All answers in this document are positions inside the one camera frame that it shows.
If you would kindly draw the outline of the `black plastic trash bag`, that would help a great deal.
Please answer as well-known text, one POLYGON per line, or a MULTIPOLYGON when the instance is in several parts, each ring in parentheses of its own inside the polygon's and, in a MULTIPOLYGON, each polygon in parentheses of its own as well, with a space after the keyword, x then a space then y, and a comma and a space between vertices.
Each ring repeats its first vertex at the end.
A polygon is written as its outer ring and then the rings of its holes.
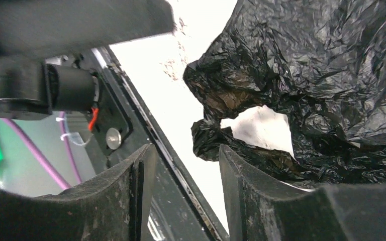
POLYGON ((386 183, 386 1, 238 1, 189 64, 193 153, 302 187, 386 183))

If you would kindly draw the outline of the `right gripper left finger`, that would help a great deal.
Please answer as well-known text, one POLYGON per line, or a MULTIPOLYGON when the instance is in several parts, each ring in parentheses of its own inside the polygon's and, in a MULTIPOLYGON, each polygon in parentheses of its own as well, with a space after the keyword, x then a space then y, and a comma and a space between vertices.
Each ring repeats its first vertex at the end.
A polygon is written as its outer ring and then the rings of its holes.
POLYGON ((142 240, 147 147, 57 195, 0 189, 0 240, 142 240))

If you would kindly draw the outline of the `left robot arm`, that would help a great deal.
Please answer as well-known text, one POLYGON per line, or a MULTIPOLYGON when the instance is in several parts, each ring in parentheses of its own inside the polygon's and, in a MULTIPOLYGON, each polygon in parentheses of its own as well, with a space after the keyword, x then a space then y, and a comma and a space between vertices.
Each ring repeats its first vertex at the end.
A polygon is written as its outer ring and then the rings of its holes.
POLYGON ((90 72, 47 59, 173 28, 167 1, 0 1, 0 118, 89 110, 100 93, 90 72))

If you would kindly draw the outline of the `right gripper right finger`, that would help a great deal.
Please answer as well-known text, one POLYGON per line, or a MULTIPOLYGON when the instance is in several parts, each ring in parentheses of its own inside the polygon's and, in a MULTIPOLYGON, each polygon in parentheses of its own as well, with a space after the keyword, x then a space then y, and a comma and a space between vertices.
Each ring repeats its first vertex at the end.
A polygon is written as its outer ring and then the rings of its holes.
POLYGON ((386 240, 386 184, 307 192, 219 148, 230 240, 386 240))

